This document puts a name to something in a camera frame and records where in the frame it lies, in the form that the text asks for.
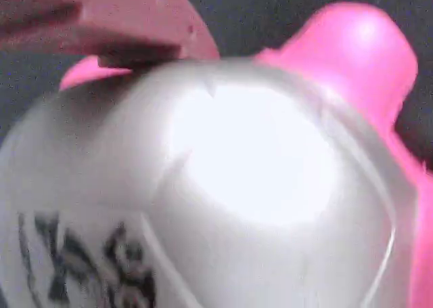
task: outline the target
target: plastic toy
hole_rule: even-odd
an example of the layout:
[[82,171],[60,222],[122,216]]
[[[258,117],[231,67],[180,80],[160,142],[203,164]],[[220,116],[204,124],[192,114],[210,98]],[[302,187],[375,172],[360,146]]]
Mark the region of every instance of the plastic toy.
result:
[[433,307],[433,183],[393,128],[417,60],[384,12],[213,61],[186,0],[9,1],[0,46],[94,56],[0,151],[4,306]]

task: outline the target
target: pink plastic part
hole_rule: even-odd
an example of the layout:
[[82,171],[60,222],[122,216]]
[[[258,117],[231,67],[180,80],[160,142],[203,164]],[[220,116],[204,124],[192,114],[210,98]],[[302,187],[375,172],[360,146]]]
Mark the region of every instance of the pink plastic part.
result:
[[402,32],[375,7],[336,3],[314,15],[280,50],[264,50],[256,60],[332,88],[380,134],[419,192],[410,307],[433,307],[433,179],[394,131],[417,76],[417,59]]
[[0,0],[0,49],[97,54],[122,67],[219,57],[188,0]]
[[89,81],[119,76],[130,73],[129,69],[102,68],[98,65],[97,56],[88,56],[75,64],[63,76],[60,90],[75,87]]

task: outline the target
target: dark background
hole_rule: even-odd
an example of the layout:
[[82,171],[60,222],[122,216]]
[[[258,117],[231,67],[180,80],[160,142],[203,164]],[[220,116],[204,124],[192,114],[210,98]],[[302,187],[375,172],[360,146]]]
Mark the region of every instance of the dark background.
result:
[[[415,88],[396,129],[409,149],[433,167],[432,0],[190,0],[201,13],[222,56],[246,56],[277,47],[308,17],[333,1],[362,1],[386,10],[405,33],[419,60]],[[53,93],[80,57],[0,52],[0,142],[40,95]]]

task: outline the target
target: black printed design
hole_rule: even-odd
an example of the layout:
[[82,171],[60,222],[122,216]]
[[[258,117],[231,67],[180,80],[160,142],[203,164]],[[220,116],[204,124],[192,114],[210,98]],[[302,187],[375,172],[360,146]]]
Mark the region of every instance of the black printed design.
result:
[[127,238],[121,223],[110,236],[105,247],[105,256],[117,271],[121,288],[110,291],[109,298],[115,308],[154,308],[156,306],[153,273],[144,265],[144,251],[140,243]]
[[[28,272],[28,289],[36,308],[43,308],[34,284],[28,240],[24,231],[24,215],[19,216],[22,261]],[[101,245],[116,281],[104,278],[104,269],[97,266],[80,238],[70,229],[60,238],[59,215],[36,215],[35,229],[47,250],[54,273],[47,298],[55,307],[71,306],[67,280],[72,280],[95,297],[98,307],[155,308],[156,286],[154,272],[144,264],[145,252],[141,243],[130,239],[124,223],[120,223]]]
[[41,300],[39,298],[39,295],[35,289],[35,275],[33,273],[32,268],[32,262],[30,261],[30,251],[28,249],[28,240],[27,235],[24,230],[24,215],[20,213],[18,215],[18,237],[20,241],[20,252],[21,252],[21,259],[22,264],[24,265],[24,268],[26,269],[27,273],[27,287],[30,291],[30,295],[32,297],[33,304],[36,308],[43,308]]

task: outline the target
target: pink handle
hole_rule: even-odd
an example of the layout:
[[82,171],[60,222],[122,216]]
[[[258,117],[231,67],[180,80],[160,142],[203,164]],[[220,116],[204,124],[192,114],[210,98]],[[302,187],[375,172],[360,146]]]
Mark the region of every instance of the pink handle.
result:
[[256,59],[337,91],[385,141],[419,192],[410,307],[433,307],[433,179],[394,131],[417,76],[417,59],[402,32],[375,7],[336,3],[314,15],[280,50],[264,50]]

